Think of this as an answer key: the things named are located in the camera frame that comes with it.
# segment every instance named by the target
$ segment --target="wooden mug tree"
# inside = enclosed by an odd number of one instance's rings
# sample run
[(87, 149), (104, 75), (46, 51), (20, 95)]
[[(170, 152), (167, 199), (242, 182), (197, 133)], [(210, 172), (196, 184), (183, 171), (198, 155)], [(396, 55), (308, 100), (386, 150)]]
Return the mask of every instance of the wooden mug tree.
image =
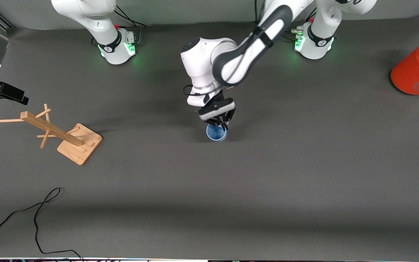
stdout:
[(63, 141), (58, 146), (58, 152), (79, 165), (85, 164), (101, 143), (103, 137), (80, 123), (76, 124), (71, 131), (66, 132), (51, 124), (49, 119), (51, 111), (51, 108), (48, 108), (48, 104), (45, 104), (45, 111), (36, 116), (29, 111), (25, 111), (20, 113), (20, 118), (1, 119), (0, 123), (27, 122), (32, 126), (36, 126), (45, 131), (44, 135), (37, 136), (37, 138), (43, 139), (40, 148), (45, 147), (48, 138), (60, 138)]

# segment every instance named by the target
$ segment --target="green light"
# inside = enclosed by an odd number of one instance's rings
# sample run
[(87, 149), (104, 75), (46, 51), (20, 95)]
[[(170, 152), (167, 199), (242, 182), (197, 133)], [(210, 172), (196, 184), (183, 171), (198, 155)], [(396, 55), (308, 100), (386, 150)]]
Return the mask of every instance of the green light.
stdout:
[(127, 50), (127, 53), (128, 53), (130, 56), (135, 55), (135, 45), (134, 45), (134, 44), (124, 43), (124, 46), (125, 46), (125, 48), (126, 48), (126, 50)]
[(99, 50), (100, 50), (100, 52), (101, 52), (101, 56), (102, 56), (102, 57), (104, 57), (104, 53), (103, 53), (103, 50), (101, 50), (100, 45), (98, 45), (98, 49), (99, 49)]
[(331, 39), (331, 43), (329, 44), (329, 47), (327, 48), (328, 51), (331, 50), (333, 41), (334, 41), (334, 37)]
[(295, 43), (295, 50), (301, 51), (303, 44), (305, 43), (305, 36), (302, 35)]

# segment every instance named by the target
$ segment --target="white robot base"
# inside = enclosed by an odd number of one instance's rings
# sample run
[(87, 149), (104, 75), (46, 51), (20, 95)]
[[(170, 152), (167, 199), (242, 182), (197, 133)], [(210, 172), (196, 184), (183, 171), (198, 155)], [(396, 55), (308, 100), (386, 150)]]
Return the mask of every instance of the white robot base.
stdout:
[(311, 59), (311, 60), (318, 60), (323, 58), (326, 53), (331, 50), (332, 42), (334, 41), (334, 37), (332, 38), (329, 43), (326, 43), (322, 47), (316, 46), (316, 43), (309, 37), (306, 33), (308, 28), (310, 27), (311, 22), (306, 22), (303, 25), (299, 25), (297, 27), (298, 32), (304, 32), (301, 35), (297, 34), (296, 38), (297, 41), (295, 43), (294, 50), (298, 53), (301, 53), (303, 57)]
[(98, 45), (101, 56), (103, 56), (108, 63), (113, 65), (123, 64), (136, 54), (135, 35), (133, 32), (129, 32), (123, 28), (119, 28), (118, 32), (121, 34), (121, 43), (112, 53), (106, 52)]

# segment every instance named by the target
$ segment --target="table surface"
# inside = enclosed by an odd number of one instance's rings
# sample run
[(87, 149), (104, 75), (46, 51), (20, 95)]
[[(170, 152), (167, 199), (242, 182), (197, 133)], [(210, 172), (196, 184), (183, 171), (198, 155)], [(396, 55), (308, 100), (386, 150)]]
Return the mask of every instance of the table surface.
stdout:
[[(84, 257), (419, 261), (419, 96), (388, 81), (419, 45), (419, 17), (344, 21), (319, 61), (279, 41), (239, 87), (226, 141), (210, 142), (181, 93), (185, 41), (252, 24), (143, 29), (113, 66), (86, 30), (12, 32), (0, 81), (65, 130), (104, 140), (85, 166), (25, 123), (0, 124), (0, 221), (65, 188), (39, 216), (45, 251)], [(40, 257), (34, 211), (0, 229), (0, 257)], [(72, 257), (73, 254), (60, 256)]]

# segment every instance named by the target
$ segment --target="black strap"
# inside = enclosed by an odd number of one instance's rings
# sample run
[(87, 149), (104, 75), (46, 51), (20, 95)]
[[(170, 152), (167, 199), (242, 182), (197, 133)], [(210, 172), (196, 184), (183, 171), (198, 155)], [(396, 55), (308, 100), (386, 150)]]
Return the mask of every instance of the black strap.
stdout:
[(98, 44), (101, 49), (103, 49), (106, 53), (113, 53), (114, 50), (116, 49), (116, 47), (119, 46), (119, 44), (122, 42), (122, 35), (121, 32), (117, 31), (117, 37), (116, 40), (114, 40), (114, 42), (108, 44), (108, 45), (102, 45), (102, 44)]
[(268, 48), (271, 48), (274, 45), (273, 41), (268, 37), (263, 29), (256, 27), (255, 30), (253, 30), (253, 34), (258, 36), (258, 38), (261, 39), (261, 41), (263, 41)]
[(313, 42), (316, 44), (317, 47), (324, 47), (327, 45), (327, 43), (329, 43), (329, 41), (331, 41), (331, 39), (334, 37), (328, 37), (328, 38), (321, 38), (317, 35), (315, 35), (313, 33), (313, 31), (311, 30), (311, 25), (308, 27), (308, 36), (310, 37), (311, 40), (313, 40)]

